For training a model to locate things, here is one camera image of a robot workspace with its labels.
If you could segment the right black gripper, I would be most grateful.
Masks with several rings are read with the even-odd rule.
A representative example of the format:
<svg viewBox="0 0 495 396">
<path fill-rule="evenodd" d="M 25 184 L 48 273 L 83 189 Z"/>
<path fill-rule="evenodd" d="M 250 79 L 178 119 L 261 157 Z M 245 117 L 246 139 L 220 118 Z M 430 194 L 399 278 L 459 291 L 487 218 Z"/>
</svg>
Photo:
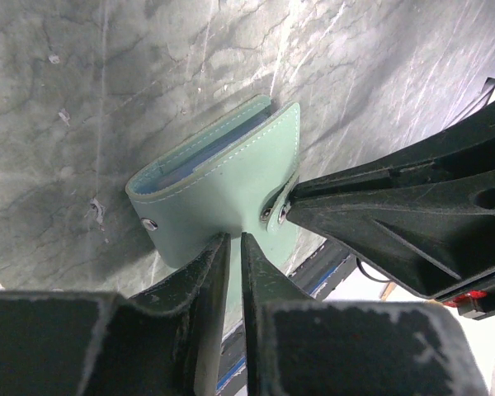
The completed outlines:
<svg viewBox="0 0 495 396">
<path fill-rule="evenodd" d="M 339 194 L 299 185 L 287 218 L 461 317 L 495 316 L 495 170 Z"/>
</svg>

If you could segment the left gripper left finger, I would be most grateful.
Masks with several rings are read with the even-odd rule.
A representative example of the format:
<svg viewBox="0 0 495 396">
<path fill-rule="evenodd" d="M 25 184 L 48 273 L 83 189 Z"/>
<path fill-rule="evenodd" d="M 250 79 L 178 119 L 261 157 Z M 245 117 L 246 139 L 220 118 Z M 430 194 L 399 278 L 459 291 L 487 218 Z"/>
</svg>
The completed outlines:
<svg viewBox="0 0 495 396">
<path fill-rule="evenodd" d="M 132 298 L 0 291 L 0 395 L 212 395 L 229 282 L 220 233 Z"/>
</svg>

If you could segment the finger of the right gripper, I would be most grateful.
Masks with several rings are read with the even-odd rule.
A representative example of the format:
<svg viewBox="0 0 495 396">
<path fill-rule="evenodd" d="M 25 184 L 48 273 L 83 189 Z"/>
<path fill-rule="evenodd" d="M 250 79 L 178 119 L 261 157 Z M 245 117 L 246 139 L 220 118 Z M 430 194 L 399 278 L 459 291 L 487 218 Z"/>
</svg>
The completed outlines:
<svg viewBox="0 0 495 396">
<path fill-rule="evenodd" d="M 294 198 L 388 190 L 495 172 L 495 101 L 461 122 L 375 161 L 294 188 Z"/>
</svg>

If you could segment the green card holder wallet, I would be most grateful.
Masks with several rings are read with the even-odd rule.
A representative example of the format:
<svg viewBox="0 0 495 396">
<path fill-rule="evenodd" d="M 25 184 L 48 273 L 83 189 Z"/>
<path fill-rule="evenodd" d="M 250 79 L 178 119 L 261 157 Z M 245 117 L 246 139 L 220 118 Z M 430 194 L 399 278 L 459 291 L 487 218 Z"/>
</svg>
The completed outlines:
<svg viewBox="0 0 495 396">
<path fill-rule="evenodd" d="M 127 183 L 126 193 L 163 262 L 180 268 L 219 232 L 252 234 L 266 257 L 285 264 L 297 228 L 285 218 L 297 180 L 300 105 L 278 111 L 256 95 L 155 159 Z"/>
</svg>

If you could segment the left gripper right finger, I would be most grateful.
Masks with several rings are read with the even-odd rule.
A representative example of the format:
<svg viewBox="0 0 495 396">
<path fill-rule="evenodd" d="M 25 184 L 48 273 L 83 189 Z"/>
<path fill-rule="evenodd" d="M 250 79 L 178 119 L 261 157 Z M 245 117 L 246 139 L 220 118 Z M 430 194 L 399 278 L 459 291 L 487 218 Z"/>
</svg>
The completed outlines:
<svg viewBox="0 0 495 396">
<path fill-rule="evenodd" d="M 277 299 L 288 277 L 241 237 L 251 395 L 485 395 L 465 334 L 429 303 Z"/>
</svg>

